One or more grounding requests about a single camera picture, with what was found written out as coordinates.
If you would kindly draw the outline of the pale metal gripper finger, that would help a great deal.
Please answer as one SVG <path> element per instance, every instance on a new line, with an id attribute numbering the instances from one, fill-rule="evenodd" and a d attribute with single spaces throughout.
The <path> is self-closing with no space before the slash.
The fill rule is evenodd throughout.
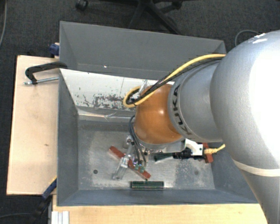
<path id="1" fill-rule="evenodd" d="M 129 158 L 123 157 L 120 160 L 120 164 L 117 171 L 117 179 L 121 180 L 128 168 Z"/>
<path id="2" fill-rule="evenodd" d="M 125 173 L 125 158 L 121 158 L 120 162 L 113 173 L 112 179 L 113 180 L 121 180 Z"/>

